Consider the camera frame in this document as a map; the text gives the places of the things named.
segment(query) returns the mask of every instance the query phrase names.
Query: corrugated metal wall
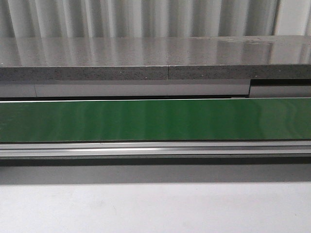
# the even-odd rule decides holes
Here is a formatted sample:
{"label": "corrugated metal wall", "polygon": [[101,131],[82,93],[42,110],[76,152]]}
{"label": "corrugated metal wall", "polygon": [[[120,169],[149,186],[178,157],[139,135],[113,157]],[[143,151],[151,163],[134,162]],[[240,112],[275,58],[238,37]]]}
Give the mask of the corrugated metal wall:
{"label": "corrugated metal wall", "polygon": [[310,35],[311,0],[0,0],[2,37]]}

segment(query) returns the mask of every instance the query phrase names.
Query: green conveyor belt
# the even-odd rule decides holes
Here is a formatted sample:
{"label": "green conveyor belt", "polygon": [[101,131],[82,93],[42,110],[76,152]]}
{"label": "green conveyor belt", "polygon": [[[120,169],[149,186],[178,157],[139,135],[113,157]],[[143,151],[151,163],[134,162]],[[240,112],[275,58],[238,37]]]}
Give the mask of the green conveyor belt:
{"label": "green conveyor belt", "polygon": [[311,98],[0,103],[0,142],[311,139]]}

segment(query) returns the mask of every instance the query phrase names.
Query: white floor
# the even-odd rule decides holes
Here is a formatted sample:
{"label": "white floor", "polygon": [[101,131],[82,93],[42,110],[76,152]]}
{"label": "white floor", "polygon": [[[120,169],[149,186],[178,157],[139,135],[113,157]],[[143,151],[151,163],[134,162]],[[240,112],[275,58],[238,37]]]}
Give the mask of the white floor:
{"label": "white floor", "polygon": [[1,233],[311,232],[307,181],[30,185],[6,182],[9,172],[0,170]]}

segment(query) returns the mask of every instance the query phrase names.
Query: speckled stone countertop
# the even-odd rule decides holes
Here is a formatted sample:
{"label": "speckled stone countertop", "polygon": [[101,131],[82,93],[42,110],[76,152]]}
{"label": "speckled stone countertop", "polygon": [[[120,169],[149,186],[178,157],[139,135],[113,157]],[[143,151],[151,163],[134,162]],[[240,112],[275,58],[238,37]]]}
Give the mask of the speckled stone countertop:
{"label": "speckled stone countertop", "polygon": [[311,37],[0,38],[0,82],[311,79]]}

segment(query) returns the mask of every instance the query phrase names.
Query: conveyor belt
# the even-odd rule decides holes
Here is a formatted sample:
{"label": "conveyor belt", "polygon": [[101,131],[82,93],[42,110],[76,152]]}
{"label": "conveyor belt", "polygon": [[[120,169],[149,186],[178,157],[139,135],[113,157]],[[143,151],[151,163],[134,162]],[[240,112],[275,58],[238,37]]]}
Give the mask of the conveyor belt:
{"label": "conveyor belt", "polygon": [[311,139],[311,98],[0,103],[0,142]]}

